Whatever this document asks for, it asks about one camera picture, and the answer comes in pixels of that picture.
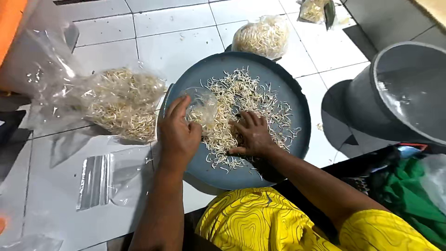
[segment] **yellow patterned clothing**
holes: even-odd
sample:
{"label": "yellow patterned clothing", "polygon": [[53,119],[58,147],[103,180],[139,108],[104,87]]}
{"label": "yellow patterned clothing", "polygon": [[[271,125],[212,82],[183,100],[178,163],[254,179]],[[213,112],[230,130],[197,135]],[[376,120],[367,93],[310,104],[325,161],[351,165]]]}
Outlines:
{"label": "yellow patterned clothing", "polygon": [[345,221],[336,246],[273,188],[247,188],[216,197],[195,232],[222,250],[435,250],[398,216],[365,210]]}

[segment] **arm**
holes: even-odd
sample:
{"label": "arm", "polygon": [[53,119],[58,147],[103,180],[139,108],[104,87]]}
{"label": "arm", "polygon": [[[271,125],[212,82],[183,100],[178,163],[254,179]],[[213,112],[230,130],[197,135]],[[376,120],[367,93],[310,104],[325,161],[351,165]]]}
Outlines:
{"label": "arm", "polygon": [[188,126],[184,119],[189,103],[189,96],[176,99],[165,118],[158,121],[161,160],[130,251],[182,249],[183,173],[201,140],[201,126],[196,123]]}
{"label": "arm", "polygon": [[233,148],[229,153],[255,155],[268,160],[319,208],[338,230],[344,221],[356,212],[366,209],[388,211],[350,185],[279,148],[269,135],[264,117],[259,118],[253,112],[241,114],[245,125],[236,122],[232,124],[243,135],[245,147]]}

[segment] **person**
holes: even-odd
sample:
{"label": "person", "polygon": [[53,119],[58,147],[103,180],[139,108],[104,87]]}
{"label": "person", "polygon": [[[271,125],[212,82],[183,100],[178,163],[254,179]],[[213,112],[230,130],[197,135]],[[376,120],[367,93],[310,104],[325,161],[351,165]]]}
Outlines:
{"label": "person", "polygon": [[[201,126],[185,121],[189,103],[189,96],[176,99],[158,123],[161,159],[131,251],[182,249],[183,173],[201,140]],[[196,234],[221,250],[438,250],[365,194],[279,148],[264,117],[251,111],[241,116],[243,124],[231,124],[242,134],[244,146],[229,153],[268,161],[332,221],[339,242],[329,242],[298,207],[273,188],[246,188],[217,196]]]}

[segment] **right hand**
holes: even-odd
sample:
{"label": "right hand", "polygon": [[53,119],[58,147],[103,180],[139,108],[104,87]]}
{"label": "right hand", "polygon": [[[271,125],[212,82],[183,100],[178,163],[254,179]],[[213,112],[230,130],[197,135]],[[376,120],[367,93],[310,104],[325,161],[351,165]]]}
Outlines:
{"label": "right hand", "polygon": [[245,146],[229,150],[229,154],[241,154],[256,157],[265,157],[270,151],[279,148],[271,139],[265,117],[260,118],[252,111],[240,113],[245,121],[244,125],[235,121],[229,124],[235,126],[243,135]]}
{"label": "right hand", "polygon": [[181,171],[197,152],[201,141],[201,125],[197,123],[186,124],[184,119],[186,108],[190,103],[190,96],[175,99],[169,106],[165,117],[159,116],[161,157],[174,160]]}

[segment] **clear plastic bag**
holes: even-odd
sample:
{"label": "clear plastic bag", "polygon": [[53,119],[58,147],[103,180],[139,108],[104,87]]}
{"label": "clear plastic bag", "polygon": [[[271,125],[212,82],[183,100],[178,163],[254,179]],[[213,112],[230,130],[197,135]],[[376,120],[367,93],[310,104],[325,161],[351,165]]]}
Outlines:
{"label": "clear plastic bag", "polygon": [[34,97],[45,88],[40,85],[42,78],[48,88],[64,77],[71,79],[66,69],[73,66],[71,49],[64,34],[70,25],[52,1],[28,1],[0,68],[0,88]]}
{"label": "clear plastic bag", "polygon": [[186,120],[201,124],[202,135],[210,136],[217,116],[217,97],[207,88],[192,87],[184,90],[191,101],[186,109]]}
{"label": "clear plastic bag", "polygon": [[61,246],[61,240],[49,238],[42,234],[33,234],[1,246],[0,251],[58,251]]}
{"label": "clear plastic bag", "polygon": [[289,27],[283,16],[262,16],[242,26],[232,40],[232,51],[252,52],[277,59],[288,50]]}
{"label": "clear plastic bag", "polygon": [[155,109],[164,92],[165,80],[138,62],[132,69],[109,69],[84,78],[76,96],[88,120],[114,135],[150,142],[155,140]]}
{"label": "clear plastic bag", "polygon": [[148,168],[151,161],[150,146],[88,157],[83,162],[77,211],[110,200],[118,206],[136,206],[147,195],[153,176],[153,169]]}
{"label": "clear plastic bag", "polygon": [[446,214],[446,155],[429,155],[421,163],[425,171],[421,186],[432,203]]}
{"label": "clear plastic bag", "polygon": [[325,23],[324,6],[330,0],[304,0],[301,3],[299,18],[315,24]]}

